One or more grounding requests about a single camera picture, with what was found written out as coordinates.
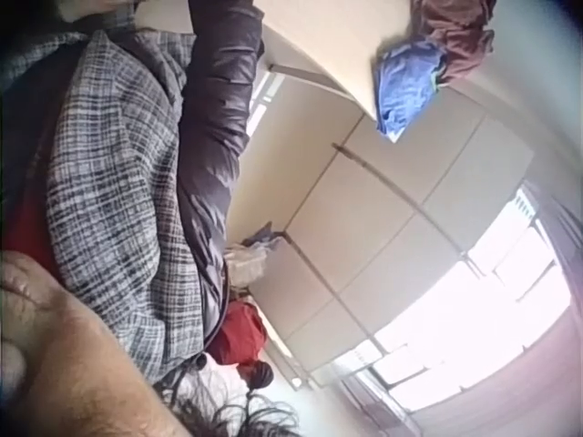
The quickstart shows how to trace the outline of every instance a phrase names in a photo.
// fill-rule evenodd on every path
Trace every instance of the dark puffer jacket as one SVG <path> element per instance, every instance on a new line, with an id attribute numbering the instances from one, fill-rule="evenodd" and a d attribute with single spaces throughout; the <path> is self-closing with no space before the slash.
<path id="1" fill-rule="evenodd" d="M 184 235 L 199 267 L 210 340 L 228 300 L 221 279 L 226 217 L 249 141 L 262 13 L 252 0 L 189 0 L 189 7 L 197 41 L 183 91 L 178 197 Z"/>

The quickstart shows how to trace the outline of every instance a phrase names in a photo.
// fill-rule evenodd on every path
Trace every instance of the red jacket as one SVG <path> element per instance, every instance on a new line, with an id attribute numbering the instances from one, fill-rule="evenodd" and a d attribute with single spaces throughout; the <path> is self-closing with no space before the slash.
<path id="1" fill-rule="evenodd" d="M 250 303 L 233 301 L 207 352 L 220 365 L 250 367 L 259 359 L 266 340 L 267 331 L 257 308 Z"/>

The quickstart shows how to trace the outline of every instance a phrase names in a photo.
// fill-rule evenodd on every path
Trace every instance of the hanging clothes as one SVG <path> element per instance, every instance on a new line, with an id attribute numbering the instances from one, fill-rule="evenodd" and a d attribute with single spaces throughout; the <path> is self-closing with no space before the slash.
<path id="1" fill-rule="evenodd" d="M 492 53 L 496 0 L 413 0 L 414 31 L 443 46 L 445 69 L 439 85 L 467 75 Z"/>
<path id="2" fill-rule="evenodd" d="M 390 139 L 401 135 L 435 93 L 435 71 L 444 52 L 420 40 L 387 52 L 374 72 L 377 129 Z"/>

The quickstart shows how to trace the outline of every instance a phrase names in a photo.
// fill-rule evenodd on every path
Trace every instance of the blue cloth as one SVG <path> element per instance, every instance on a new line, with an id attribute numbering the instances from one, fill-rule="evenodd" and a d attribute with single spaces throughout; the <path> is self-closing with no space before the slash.
<path id="1" fill-rule="evenodd" d="M 377 129 L 398 137 L 435 94 L 432 78 L 445 53 L 426 40 L 387 52 L 374 72 Z"/>

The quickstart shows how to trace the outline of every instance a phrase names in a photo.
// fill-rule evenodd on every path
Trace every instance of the red cloth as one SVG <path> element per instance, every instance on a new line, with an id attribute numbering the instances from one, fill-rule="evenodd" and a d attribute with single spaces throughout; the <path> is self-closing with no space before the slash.
<path id="1" fill-rule="evenodd" d="M 58 267 L 48 235 L 43 199 L 27 189 L 2 236 L 2 250 L 24 253 L 59 280 Z"/>
<path id="2" fill-rule="evenodd" d="M 239 364 L 241 369 L 251 368 L 259 359 L 266 340 L 267 331 L 257 308 L 250 303 L 233 301 L 207 352 L 220 365 Z"/>

